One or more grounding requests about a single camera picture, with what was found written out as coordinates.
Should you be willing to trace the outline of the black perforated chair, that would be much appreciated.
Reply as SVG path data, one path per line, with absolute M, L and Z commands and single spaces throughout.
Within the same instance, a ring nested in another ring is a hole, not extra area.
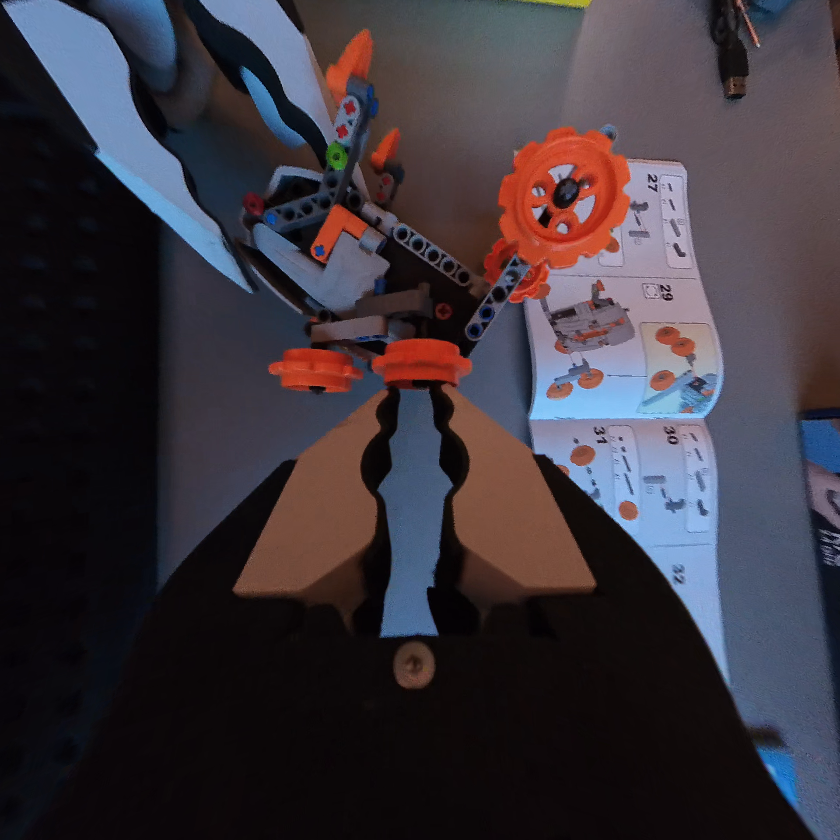
M 160 243 L 2 78 L 2 838 L 66 782 L 154 594 Z

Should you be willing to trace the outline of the grey bracket with orange wheels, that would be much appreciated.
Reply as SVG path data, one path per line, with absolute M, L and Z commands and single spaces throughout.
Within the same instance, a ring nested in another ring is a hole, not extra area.
M 364 377 L 361 362 L 387 387 L 458 386 L 472 371 L 456 343 L 424 337 L 418 323 L 386 316 L 310 324 L 308 346 L 286 350 L 268 373 L 294 392 L 344 394 Z

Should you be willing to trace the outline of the grey orange brick robot model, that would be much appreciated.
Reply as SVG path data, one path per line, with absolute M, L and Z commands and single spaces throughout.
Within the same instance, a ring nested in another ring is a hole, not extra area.
M 392 212 L 404 177 L 397 129 L 370 155 L 378 179 L 370 196 L 351 171 L 378 112 L 372 52 L 364 29 L 328 68 L 337 108 L 325 163 L 280 166 L 262 194 L 248 192 L 241 245 L 265 283 L 309 315 L 319 348 L 369 355 L 375 345 L 429 338 L 468 355 L 504 307 L 548 295 L 552 270 L 618 249 L 613 232 L 629 209 L 629 163 L 605 129 L 556 129 L 528 143 L 500 184 L 501 237 L 475 272 Z

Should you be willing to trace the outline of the open white instruction booklet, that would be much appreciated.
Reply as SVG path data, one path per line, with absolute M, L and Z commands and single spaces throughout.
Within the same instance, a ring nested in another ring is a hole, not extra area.
M 718 470 L 706 417 L 723 361 L 692 241 L 683 164 L 628 162 L 617 251 L 549 275 L 523 303 L 532 448 L 648 554 L 729 666 L 718 580 Z

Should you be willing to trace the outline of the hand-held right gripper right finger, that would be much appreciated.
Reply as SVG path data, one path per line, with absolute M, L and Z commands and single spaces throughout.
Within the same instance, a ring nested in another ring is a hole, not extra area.
M 478 634 L 496 607 L 592 595 L 595 577 L 530 447 L 454 386 L 429 395 L 451 484 L 427 590 L 438 634 Z

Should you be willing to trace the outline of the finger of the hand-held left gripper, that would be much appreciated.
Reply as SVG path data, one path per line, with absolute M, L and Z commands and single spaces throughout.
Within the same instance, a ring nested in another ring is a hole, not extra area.
M 102 19 L 64 2 L 2 2 L 2 75 L 208 264 L 256 291 L 182 158 L 167 147 L 163 115 Z
M 331 112 L 294 2 L 185 1 L 184 10 L 227 84 L 274 138 L 325 154 L 335 139 Z

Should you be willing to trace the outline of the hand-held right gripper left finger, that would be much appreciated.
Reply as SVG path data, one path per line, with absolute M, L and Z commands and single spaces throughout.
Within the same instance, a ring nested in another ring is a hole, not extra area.
M 392 546 L 380 492 L 392 469 L 400 393 L 388 388 L 305 449 L 233 592 L 335 608 L 357 634 L 379 635 Z

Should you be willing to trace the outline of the small blue booklet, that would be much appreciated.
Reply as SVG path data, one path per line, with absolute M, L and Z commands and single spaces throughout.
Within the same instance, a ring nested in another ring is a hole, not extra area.
M 761 726 L 749 730 L 754 748 L 765 769 L 776 783 L 785 800 L 796 810 L 800 808 L 797 777 L 792 753 L 781 734 L 772 727 Z

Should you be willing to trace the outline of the thin metal rod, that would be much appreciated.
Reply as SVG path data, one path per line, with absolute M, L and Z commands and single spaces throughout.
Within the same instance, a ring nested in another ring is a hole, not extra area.
M 759 49 L 761 47 L 761 40 L 749 14 L 750 1 L 732 1 L 732 4 L 737 10 L 737 14 L 740 16 L 742 24 L 746 28 L 753 46 L 756 49 Z

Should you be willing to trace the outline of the blue toy kit box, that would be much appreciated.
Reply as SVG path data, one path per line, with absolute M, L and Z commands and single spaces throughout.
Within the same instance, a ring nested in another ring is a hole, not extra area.
M 839 567 L 839 409 L 804 413 L 799 421 L 808 509 L 819 563 Z

